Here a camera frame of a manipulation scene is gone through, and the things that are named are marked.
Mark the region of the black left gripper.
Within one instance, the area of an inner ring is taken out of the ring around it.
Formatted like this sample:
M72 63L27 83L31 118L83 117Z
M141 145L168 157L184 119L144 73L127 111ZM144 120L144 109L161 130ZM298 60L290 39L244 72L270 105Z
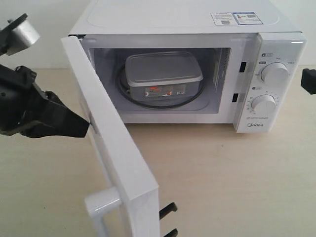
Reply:
M29 138L84 138L88 121L71 111L51 91L36 84L37 73L25 66L0 66L0 133Z

